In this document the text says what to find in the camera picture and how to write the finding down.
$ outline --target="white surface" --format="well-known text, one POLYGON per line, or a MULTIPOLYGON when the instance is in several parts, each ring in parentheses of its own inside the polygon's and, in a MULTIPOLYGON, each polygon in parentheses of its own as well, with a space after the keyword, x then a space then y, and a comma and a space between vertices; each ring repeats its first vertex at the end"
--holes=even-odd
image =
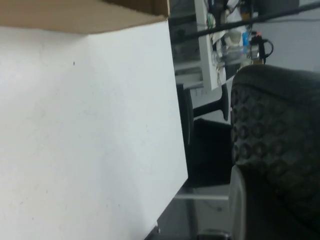
POLYGON ((1 239, 143 239, 187 179, 167 23, 0 35, 1 239))
MULTIPOLYGON (((310 3, 304 0, 301 4, 310 3)), ((285 19, 319 19, 320 9, 288 16, 285 19)), ((314 22, 281 22, 255 24, 254 29, 262 33, 274 45, 273 54, 266 63, 282 68, 307 70, 320 73, 320 21, 314 22)), ((270 51, 265 44, 266 53, 270 51)))
MULTIPOLYGON (((196 190, 201 195, 229 195, 229 185, 202 187, 196 190)), ((198 229, 218 229, 230 231, 229 201, 223 200, 196 200, 194 201, 198 219, 198 229)))

